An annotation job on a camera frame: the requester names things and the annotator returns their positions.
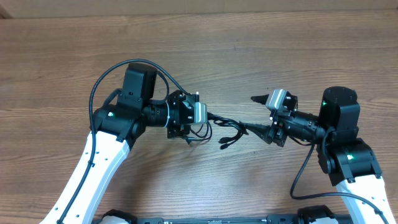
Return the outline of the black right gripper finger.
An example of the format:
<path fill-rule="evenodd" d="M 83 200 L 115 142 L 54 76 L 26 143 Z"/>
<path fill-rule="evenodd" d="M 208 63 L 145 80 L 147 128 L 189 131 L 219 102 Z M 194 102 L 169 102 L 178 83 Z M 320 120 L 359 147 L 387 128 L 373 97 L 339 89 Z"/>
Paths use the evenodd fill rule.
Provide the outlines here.
<path fill-rule="evenodd" d="M 259 103 L 262 105 L 266 105 L 267 100 L 268 100 L 269 94 L 266 95 L 259 95 L 259 96 L 252 96 L 251 100 L 255 103 Z"/>
<path fill-rule="evenodd" d="M 272 143 L 272 138 L 269 136 L 269 131 L 271 130 L 271 127 L 269 125 L 252 124 L 252 123 L 243 123 L 243 125 L 247 130 L 254 133 L 256 136 L 258 136 L 267 144 Z"/>

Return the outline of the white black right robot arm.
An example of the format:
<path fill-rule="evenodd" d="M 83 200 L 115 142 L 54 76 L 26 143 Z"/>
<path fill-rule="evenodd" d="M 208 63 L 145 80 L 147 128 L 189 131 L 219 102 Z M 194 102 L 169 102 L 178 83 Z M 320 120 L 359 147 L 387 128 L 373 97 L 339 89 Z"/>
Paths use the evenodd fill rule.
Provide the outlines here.
<path fill-rule="evenodd" d="M 267 144 L 282 147 L 291 139 L 309 145 L 336 188 L 336 192 L 301 197 L 292 194 L 293 199 L 341 197 L 353 223 L 395 223 L 381 166 L 372 148 L 358 137 L 360 105 L 354 90 L 343 86 L 327 88 L 318 115 L 299 111 L 298 98 L 284 89 L 251 99 L 271 112 L 272 123 L 247 123 L 246 129 Z"/>

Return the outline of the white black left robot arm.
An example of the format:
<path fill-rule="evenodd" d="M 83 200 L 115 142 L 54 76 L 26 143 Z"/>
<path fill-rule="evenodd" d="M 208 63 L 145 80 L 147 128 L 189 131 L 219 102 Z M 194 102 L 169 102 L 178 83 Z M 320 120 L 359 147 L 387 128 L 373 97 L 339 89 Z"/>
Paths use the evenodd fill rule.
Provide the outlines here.
<path fill-rule="evenodd" d="M 188 93 L 180 86 L 162 100 L 153 98 L 157 77 L 164 82 L 173 79 L 162 67 L 144 59 L 124 64 L 122 88 L 114 90 L 97 110 L 93 99 L 98 85 L 93 86 L 91 131 L 83 154 L 43 223 L 91 223 L 114 173 L 146 128 L 163 127 L 168 138 L 191 142 L 191 125 L 207 122 L 207 105 L 200 102 L 198 93 Z"/>

